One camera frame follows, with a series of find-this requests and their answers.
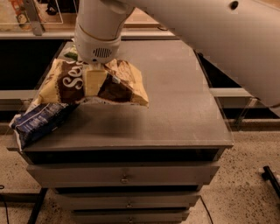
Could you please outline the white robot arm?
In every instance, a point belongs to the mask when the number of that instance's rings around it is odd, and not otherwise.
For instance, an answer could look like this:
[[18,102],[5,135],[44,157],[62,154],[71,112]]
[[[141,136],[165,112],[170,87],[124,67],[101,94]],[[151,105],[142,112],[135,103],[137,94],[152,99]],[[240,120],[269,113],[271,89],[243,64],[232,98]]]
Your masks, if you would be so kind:
[[139,9],[201,53],[266,107],[280,105],[280,10],[260,0],[80,0],[75,43],[87,62],[113,59],[123,24]]

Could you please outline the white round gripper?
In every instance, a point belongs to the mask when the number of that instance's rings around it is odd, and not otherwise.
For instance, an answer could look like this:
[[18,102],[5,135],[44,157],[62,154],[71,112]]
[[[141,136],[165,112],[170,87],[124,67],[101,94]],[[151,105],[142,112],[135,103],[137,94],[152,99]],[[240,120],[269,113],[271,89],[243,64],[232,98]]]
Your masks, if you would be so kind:
[[85,96],[97,96],[108,75],[103,64],[116,57],[121,38],[100,40],[90,36],[77,25],[74,33],[74,43],[80,59],[92,64],[84,69],[82,75]]

